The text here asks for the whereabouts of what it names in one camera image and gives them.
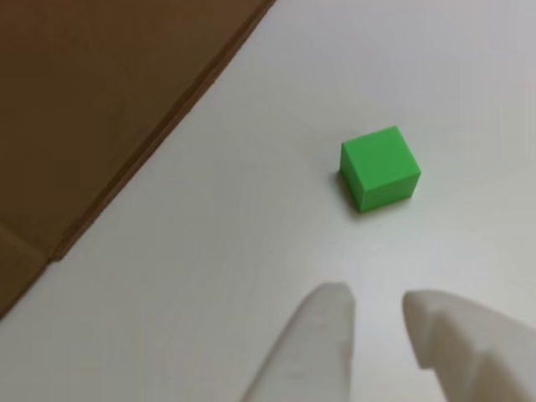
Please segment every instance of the cardboard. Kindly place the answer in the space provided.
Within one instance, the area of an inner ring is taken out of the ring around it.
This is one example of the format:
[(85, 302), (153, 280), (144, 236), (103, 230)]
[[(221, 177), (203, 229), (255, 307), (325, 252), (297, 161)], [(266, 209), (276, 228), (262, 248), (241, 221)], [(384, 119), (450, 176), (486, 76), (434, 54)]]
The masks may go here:
[(65, 255), (274, 1), (0, 3), (0, 317)]

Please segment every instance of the green cube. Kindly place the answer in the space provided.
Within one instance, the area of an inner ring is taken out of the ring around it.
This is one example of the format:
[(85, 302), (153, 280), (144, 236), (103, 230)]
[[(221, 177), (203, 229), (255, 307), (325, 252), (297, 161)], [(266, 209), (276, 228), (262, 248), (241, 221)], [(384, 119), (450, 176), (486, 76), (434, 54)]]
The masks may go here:
[(398, 127), (391, 127), (344, 142), (341, 173), (367, 212), (411, 197), (420, 169)]

